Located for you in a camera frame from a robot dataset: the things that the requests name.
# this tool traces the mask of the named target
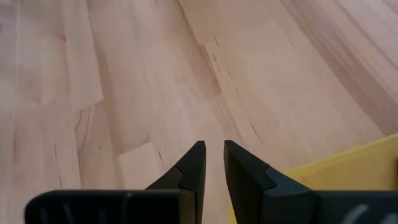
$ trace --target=yellow object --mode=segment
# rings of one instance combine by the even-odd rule
[[[397,158],[395,134],[285,174],[314,190],[395,190]],[[230,207],[230,224],[235,224]]]

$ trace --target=black plastic piece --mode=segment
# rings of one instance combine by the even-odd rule
[[[145,190],[56,190],[32,199],[26,224],[200,224],[206,146],[198,141]]]
[[[398,223],[398,191],[314,191],[233,141],[224,164],[238,224]]]

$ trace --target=wood grain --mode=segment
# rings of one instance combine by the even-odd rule
[[[0,0],[0,222],[52,189],[143,189],[197,140],[285,171],[398,131],[393,0]]]
[[[103,99],[93,34],[85,0],[63,0],[62,7],[70,96],[80,110]]]

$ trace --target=light wood flooring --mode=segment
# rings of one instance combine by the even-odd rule
[[[396,0],[0,0],[0,223],[52,189],[143,189],[223,140],[281,171],[398,131]]]

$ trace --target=hardwood floor plank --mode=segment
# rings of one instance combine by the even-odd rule
[[[151,142],[121,154],[124,189],[145,189],[161,177],[166,170],[159,155]]]
[[[316,7],[313,4],[304,7],[294,1],[283,3],[358,105],[385,135],[395,133],[398,127],[396,102],[344,42],[325,29],[330,25],[327,18],[322,18],[320,8],[312,8]]]
[[[18,94],[41,101],[39,0],[17,1],[17,66]]]
[[[398,14],[398,2],[394,0],[383,0],[396,14]]]
[[[0,4],[11,6],[13,5],[12,0],[0,0]]]
[[[233,27],[221,13],[223,6],[218,6],[214,0],[181,0],[180,4],[199,45],[233,33]]]
[[[76,109],[103,99],[86,0],[63,0],[70,94]]]
[[[15,100],[9,222],[23,223],[27,202],[53,189],[79,189],[72,106],[68,98],[47,106]]]
[[[48,104],[69,92],[62,2],[39,0],[42,103]]]
[[[387,60],[390,60],[396,68],[398,67],[398,47],[393,44],[398,38],[398,32],[384,21],[375,11],[364,1],[340,1],[336,0],[338,6],[345,11],[360,29],[364,35],[385,54]]]
[[[143,120],[150,141],[159,151],[166,169],[171,168],[197,141],[182,106],[147,109]]]
[[[366,67],[377,82],[398,102],[396,85],[397,68],[394,63],[374,45],[368,36],[364,35],[356,23],[334,1],[318,1],[327,10],[324,12],[334,22],[335,32],[342,39],[353,55]]]
[[[9,223],[11,200],[16,12],[15,5],[0,3],[0,223]]]
[[[306,74],[306,77],[311,77],[308,78],[308,80],[315,81],[311,82],[316,83],[314,86],[320,87],[320,92],[323,92],[327,95],[327,98],[330,99],[330,103],[333,105],[333,107],[338,108],[337,110],[341,114],[343,121],[349,124],[348,126],[351,127],[351,131],[356,136],[356,140],[354,140],[355,142],[350,142],[353,139],[350,140],[350,138],[346,138],[348,141],[347,145],[361,144],[361,142],[369,142],[373,139],[379,138],[381,133],[378,128],[375,127],[374,123],[368,118],[367,114],[360,107],[358,107],[354,99],[350,97],[349,91],[345,90],[345,88],[341,86],[341,83],[339,79],[336,78],[333,70],[330,69],[330,66],[324,61],[317,48],[312,45],[307,36],[304,35],[304,33],[300,30],[300,27],[294,18],[289,16],[289,12],[286,10],[282,2],[280,0],[266,0],[263,1],[263,3],[265,4],[267,11],[272,16],[278,28],[289,40],[289,44],[295,50],[296,55],[298,55],[297,58],[299,63],[302,63],[303,68],[307,71],[304,74]],[[334,9],[333,5],[323,6],[323,8],[327,9],[325,11],[327,14]],[[344,17],[341,14],[337,14],[335,16],[330,16],[330,18],[338,18],[342,20]],[[344,21],[341,24],[344,26],[350,25],[349,21]],[[336,35],[344,39],[346,44],[350,43],[349,40],[345,39],[346,35],[347,37],[352,38],[355,44],[364,40],[363,37],[360,36],[359,32],[356,32],[354,26],[349,26],[349,28],[343,30],[344,32],[339,32],[339,28],[335,28],[334,32]],[[352,51],[353,54],[355,54],[361,60],[361,63],[365,65],[370,72],[372,72],[372,75],[377,78],[379,83],[382,83],[382,78],[385,78],[385,80],[393,80],[394,72],[391,69],[391,65],[389,65],[388,62],[386,62],[382,57],[378,57],[380,55],[377,54],[377,51],[370,51],[373,49],[369,49],[369,43],[363,43],[361,47],[353,47],[350,44],[348,44],[348,46],[350,47],[350,51]],[[257,64],[261,68],[262,60],[257,61],[259,62]],[[391,71],[390,77],[387,77],[386,75],[388,69]],[[383,85],[383,88],[388,90],[387,85]]]
[[[390,32],[398,34],[398,14],[385,0],[365,0],[366,4],[387,24]]]
[[[81,186],[84,189],[120,189],[111,130],[104,102],[78,113],[75,125]]]
[[[362,108],[353,100],[341,100],[350,99],[349,93],[312,46],[298,42],[301,49],[296,49],[266,11],[268,3],[265,7],[257,3],[246,6],[251,6],[253,12],[263,11],[267,19],[261,25],[248,23],[241,30],[235,29],[234,35],[214,36],[215,40],[205,43],[212,71],[248,148],[286,169],[379,138],[382,134]],[[238,17],[250,11],[232,5],[223,8],[224,14],[226,9]],[[233,19],[228,22],[231,25],[226,26],[239,27]],[[195,23],[190,25],[196,34]],[[310,59],[321,66],[313,65]]]
[[[127,11],[126,18],[137,24],[132,33],[135,34],[136,58],[141,60],[136,65],[139,72],[137,75],[141,78],[139,81],[147,83],[146,87],[153,93],[153,99],[164,98],[154,102],[154,106],[172,105],[180,100],[186,103],[203,101],[220,93],[209,68],[203,66],[203,56],[182,16],[178,2],[121,2],[122,5],[126,4],[126,9],[120,11]],[[175,90],[156,82],[169,82]]]
[[[122,154],[149,139],[137,103],[141,87],[133,33],[116,2],[88,1],[88,5],[114,150]]]
[[[212,0],[212,2],[220,9],[220,17],[222,16],[224,18],[224,24],[228,23],[235,33],[248,29],[255,29],[272,22],[264,5],[259,0]]]

